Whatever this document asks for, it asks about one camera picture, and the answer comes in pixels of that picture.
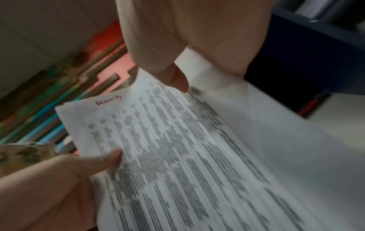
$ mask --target red handwriting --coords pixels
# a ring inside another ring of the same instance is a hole
[[[113,98],[103,100],[103,101],[95,101],[95,103],[100,106],[101,104],[107,104],[108,102],[111,102],[113,100],[122,100],[121,96],[114,96]]]

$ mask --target white paper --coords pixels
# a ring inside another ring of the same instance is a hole
[[[140,76],[57,112],[80,155],[123,150],[118,169],[93,181],[100,231],[327,230],[199,92]]]

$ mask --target sheet of paper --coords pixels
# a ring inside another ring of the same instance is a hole
[[[327,230],[199,97],[152,78],[122,100],[57,108],[80,155],[120,147],[93,179],[100,231]]]

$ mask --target person's left hand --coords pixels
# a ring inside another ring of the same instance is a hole
[[[115,166],[122,151],[98,158],[60,155],[0,178],[0,230],[85,231],[95,226],[89,176]]]

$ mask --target hand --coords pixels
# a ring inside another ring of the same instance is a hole
[[[0,230],[85,231],[95,226],[89,176],[115,166],[121,150],[97,158],[60,155],[0,178]]]
[[[273,0],[117,0],[133,61],[162,83],[186,92],[175,65],[186,46],[218,68],[243,77],[261,48]]]

